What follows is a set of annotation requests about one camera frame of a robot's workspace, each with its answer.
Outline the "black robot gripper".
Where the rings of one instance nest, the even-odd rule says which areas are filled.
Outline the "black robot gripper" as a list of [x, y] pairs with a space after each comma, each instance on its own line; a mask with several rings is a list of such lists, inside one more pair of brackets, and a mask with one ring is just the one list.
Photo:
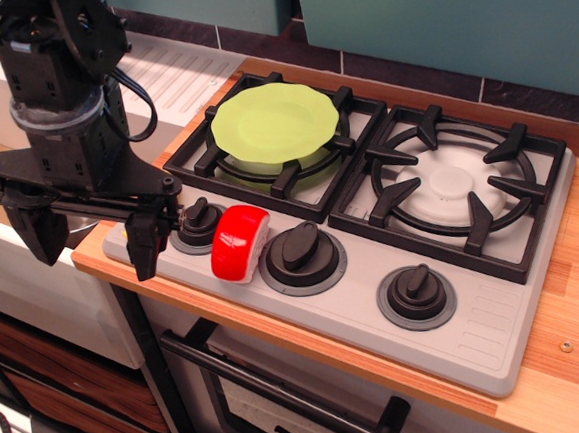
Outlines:
[[12, 99], [10, 113], [29, 145], [0, 152], [0, 205], [34, 257], [56, 263], [70, 216], [116, 220], [138, 280], [154, 277], [180, 222], [181, 182], [133, 152], [120, 89]]

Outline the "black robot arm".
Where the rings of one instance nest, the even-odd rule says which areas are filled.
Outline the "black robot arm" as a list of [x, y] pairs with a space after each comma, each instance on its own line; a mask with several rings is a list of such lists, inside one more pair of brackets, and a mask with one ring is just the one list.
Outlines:
[[41, 262], [54, 264], [70, 217], [126, 228], [129, 260], [151, 279], [178, 228], [181, 182], [132, 149], [120, 69], [131, 44], [105, 0], [0, 0], [0, 63], [9, 113], [28, 138], [0, 153], [0, 205]]

